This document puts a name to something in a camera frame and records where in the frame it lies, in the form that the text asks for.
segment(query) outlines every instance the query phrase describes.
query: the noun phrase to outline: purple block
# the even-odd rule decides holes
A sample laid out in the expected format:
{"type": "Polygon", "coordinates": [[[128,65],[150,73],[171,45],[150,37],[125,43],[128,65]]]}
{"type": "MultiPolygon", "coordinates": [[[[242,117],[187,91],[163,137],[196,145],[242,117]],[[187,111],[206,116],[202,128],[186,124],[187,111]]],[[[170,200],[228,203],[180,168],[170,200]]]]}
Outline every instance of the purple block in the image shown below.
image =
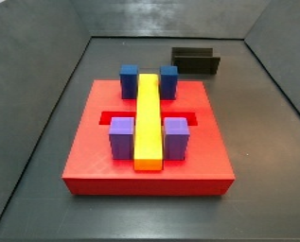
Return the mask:
{"type": "Polygon", "coordinates": [[[108,140],[113,160],[131,160],[134,150],[134,118],[112,117],[108,128],[108,140]]]}
{"type": "Polygon", "coordinates": [[[186,118],[166,117],[163,134],[163,160],[182,161],[190,137],[186,118]]]}

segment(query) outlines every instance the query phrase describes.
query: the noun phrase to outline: red block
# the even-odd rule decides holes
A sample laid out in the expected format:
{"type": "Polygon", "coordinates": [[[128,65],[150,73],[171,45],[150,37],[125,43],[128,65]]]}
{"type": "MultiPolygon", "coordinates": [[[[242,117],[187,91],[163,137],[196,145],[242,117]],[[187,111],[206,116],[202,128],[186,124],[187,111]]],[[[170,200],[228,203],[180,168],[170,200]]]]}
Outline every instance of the red block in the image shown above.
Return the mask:
{"type": "Polygon", "coordinates": [[[87,98],[63,181],[75,195],[222,195],[234,173],[200,82],[178,81],[175,100],[160,101],[162,116],[188,120],[184,161],[163,161],[162,171],[134,171],[132,160],[111,159],[109,118],[135,115],[135,100],[120,98],[119,81],[96,80],[87,98]]]}

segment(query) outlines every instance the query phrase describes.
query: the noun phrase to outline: gray floor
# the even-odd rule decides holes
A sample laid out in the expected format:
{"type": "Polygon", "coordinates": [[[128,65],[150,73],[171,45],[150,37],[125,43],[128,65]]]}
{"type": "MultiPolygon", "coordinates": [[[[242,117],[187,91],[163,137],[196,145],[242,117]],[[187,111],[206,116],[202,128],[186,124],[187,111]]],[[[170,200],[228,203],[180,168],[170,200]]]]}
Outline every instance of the gray floor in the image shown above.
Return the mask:
{"type": "Polygon", "coordinates": [[[93,39],[0,221],[1,239],[300,238],[300,116],[241,41],[93,39]],[[72,197],[59,178],[93,78],[214,47],[203,78],[237,180],[219,198],[72,197]]]}

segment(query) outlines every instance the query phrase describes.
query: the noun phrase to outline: gray wall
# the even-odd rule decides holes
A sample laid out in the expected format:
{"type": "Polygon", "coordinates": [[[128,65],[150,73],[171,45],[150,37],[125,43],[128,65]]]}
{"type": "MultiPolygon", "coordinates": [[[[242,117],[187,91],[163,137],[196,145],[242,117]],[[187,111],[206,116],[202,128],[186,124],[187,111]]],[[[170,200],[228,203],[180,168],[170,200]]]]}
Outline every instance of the gray wall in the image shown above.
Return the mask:
{"type": "Polygon", "coordinates": [[[0,3],[0,214],[88,40],[68,0],[0,3]]]}
{"type": "Polygon", "coordinates": [[[243,39],[269,0],[71,0],[92,36],[243,39]]]}
{"type": "Polygon", "coordinates": [[[245,42],[300,112],[300,0],[271,0],[245,42]]]}

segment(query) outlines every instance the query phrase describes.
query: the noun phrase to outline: yellow block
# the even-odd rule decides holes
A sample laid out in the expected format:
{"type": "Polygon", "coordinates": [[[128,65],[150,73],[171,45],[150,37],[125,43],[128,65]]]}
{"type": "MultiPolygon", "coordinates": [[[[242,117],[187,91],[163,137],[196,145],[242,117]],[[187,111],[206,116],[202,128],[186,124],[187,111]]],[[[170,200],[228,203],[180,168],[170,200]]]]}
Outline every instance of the yellow block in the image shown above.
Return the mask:
{"type": "Polygon", "coordinates": [[[140,74],[136,94],[134,170],[162,170],[162,160],[158,76],[140,74]]]}

